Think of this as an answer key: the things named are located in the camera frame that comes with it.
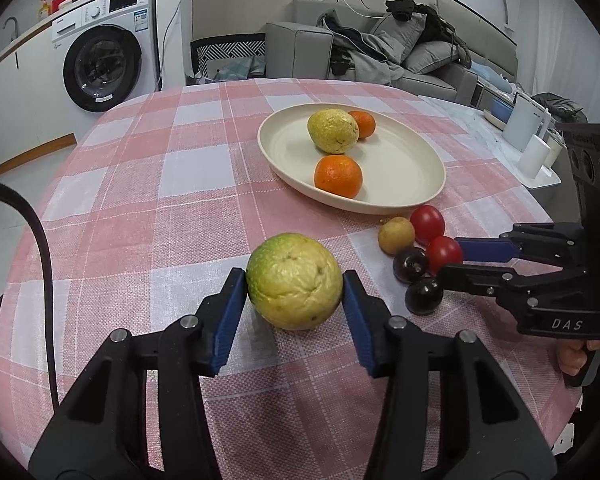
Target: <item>black and white geometric pattern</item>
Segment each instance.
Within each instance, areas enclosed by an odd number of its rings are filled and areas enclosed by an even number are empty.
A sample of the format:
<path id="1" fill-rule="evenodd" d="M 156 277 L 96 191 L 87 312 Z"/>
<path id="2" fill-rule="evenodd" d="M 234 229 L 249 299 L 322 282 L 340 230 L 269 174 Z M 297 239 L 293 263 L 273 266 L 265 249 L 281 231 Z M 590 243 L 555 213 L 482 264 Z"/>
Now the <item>black and white geometric pattern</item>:
<path id="1" fill-rule="evenodd" d="M 208 77 L 206 70 L 208 60 L 263 56 L 264 54 L 264 34 L 233 34 L 191 42 L 193 71 L 201 72 L 203 77 Z"/>

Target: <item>wooden countertop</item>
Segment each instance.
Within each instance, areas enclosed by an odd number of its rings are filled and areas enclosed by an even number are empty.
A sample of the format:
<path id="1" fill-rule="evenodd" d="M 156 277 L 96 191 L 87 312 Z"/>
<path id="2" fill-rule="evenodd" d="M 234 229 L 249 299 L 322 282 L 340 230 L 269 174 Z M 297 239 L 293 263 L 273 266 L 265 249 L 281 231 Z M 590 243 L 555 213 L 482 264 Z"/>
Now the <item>wooden countertop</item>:
<path id="1" fill-rule="evenodd" d="M 13 41 L 11 41 L 11 43 L 9 43 L 8 46 L 0 52 L 0 61 L 2 61 L 5 57 L 7 57 L 12 52 L 16 51 L 20 46 L 25 44 L 28 40 L 30 40 L 34 36 L 36 36 L 37 34 L 42 32 L 43 30 L 46 30 L 47 28 L 51 27 L 52 22 L 54 20 L 57 20 L 60 16 L 63 16 L 67 12 L 71 12 L 73 9 L 77 9 L 78 7 L 81 7 L 84 4 L 87 4 L 92 1 L 93 0 L 78 0 L 77 2 L 74 2 L 72 4 L 67 5 L 66 7 L 63 7 L 61 10 L 58 10 L 57 12 L 54 12 L 51 16 L 43 19 L 41 22 L 36 23 L 35 25 L 33 25 L 33 27 L 29 28 L 26 32 L 24 32 L 23 34 L 20 34 L 17 38 L 15 38 Z"/>

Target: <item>blue container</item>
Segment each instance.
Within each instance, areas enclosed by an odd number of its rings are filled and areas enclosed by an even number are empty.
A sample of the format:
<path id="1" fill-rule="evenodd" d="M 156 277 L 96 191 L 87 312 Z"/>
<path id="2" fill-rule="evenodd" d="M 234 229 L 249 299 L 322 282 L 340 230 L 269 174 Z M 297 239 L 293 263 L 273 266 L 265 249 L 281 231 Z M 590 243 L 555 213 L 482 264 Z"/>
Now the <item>blue container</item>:
<path id="1" fill-rule="evenodd" d="M 491 101 L 491 115 L 503 123 L 509 122 L 512 111 L 513 107 L 509 104 L 506 104 L 506 102 L 504 102 L 502 99 L 494 97 L 493 101 Z"/>

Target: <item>metal screw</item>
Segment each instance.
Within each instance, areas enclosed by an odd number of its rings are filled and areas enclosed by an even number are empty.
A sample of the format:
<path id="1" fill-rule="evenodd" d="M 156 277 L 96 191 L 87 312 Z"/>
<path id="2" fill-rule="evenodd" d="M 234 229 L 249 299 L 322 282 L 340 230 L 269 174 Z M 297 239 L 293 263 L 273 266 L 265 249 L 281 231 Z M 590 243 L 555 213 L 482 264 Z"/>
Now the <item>metal screw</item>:
<path id="1" fill-rule="evenodd" d="M 180 325 L 182 325 L 182 328 L 195 328 L 198 322 L 199 319 L 197 319 L 197 316 L 194 316 L 193 314 L 189 314 L 188 316 L 184 316 L 182 319 L 180 319 Z"/>
<path id="2" fill-rule="evenodd" d="M 464 343 L 475 343 L 478 340 L 478 336 L 471 330 L 461 330 L 459 333 L 460 341 Z"/>
<path id="3" fill-rule="evenodd" d="M 126 339 L 126 336 L 128 335 L 128 331 L 124 328 L 116 328 L 115 330 L 113 330 L 113 332 L 111 332 L 110 338 L 111 341 L 113 341 L 114 343 L 120 343 L 121 341 L 124 341 Z"/>
<path id="4" fill-rule="evenodd" d="M 389 326 L 391 328 L 406 328 L 407 320 L 402 316 L 391 316 L 389 318 Z"/>

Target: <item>sticker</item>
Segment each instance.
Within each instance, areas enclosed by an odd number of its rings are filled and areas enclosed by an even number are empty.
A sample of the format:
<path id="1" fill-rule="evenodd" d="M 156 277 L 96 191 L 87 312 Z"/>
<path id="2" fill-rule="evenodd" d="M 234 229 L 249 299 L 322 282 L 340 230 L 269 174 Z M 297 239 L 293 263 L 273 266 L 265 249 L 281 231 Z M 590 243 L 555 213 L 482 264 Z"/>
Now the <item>sticker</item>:
<path id="1" fill-rule="evenodd" d="M 148 28 L 148 10 L 136 10 L 133 13 L 135 20 L 135 32 L 146 30 Z"/>

